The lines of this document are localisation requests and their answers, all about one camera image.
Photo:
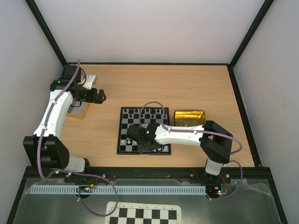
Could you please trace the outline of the gold metal tray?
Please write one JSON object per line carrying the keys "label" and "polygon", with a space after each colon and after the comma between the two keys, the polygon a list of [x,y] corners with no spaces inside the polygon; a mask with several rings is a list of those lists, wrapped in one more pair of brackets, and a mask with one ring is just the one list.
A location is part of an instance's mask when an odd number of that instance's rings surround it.
{"label": "gold metal tray", "polygon": [[206,123],[205,112],[202,110],[176,110],[174,112],[175,126],[200,126]]}

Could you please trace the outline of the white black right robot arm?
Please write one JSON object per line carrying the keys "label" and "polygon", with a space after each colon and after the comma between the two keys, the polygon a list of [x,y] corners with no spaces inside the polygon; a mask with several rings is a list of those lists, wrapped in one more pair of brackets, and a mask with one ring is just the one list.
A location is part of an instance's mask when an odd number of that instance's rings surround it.
{"label": "white black right robot arm", "polygon": [[221,168],[229,163],[233,135],[214,121],[199,126],[167,126],[149,123],[130,126],[126,137],[136,141],[140,153],[160,149],[167,144],[200,147],[208,159],[204,178],[213,183],[220,177]]}

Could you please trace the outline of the black grey chess board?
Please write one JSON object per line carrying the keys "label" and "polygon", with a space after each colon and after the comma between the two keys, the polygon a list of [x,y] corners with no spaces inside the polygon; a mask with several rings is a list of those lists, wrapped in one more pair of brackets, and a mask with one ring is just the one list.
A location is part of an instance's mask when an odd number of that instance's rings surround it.
{"label": "black grey chess board", "polygon": [[130,125],[138,126],[139,123],[148,124],[150,122],[160,123],[162,117],[162,108],[160,107],[146,107],[139,120],[139,107],[122,107],[120,113],[120,124],[119,124],[119,134],[118,134],[118,145],[116,152],[118,155],[139,155],[136,141],[128,139],[126,137],[127,130]]}

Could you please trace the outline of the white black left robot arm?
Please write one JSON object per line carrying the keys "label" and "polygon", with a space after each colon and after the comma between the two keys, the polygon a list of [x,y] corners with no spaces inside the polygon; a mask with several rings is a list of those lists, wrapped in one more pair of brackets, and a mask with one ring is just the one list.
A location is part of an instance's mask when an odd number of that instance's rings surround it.
{"label": "white black left robot arm", "polygon": [[50,84],[50,98],[38,128],[26,136],[23,146],[32,167],[84,172],[88,159],[71,155],[61,141],[61,131],[67,114],[83,112],[89,104],[106,100],[103,89],[93,87],[96,75],[88,75],[77,65],[64,66],[61,77]]}

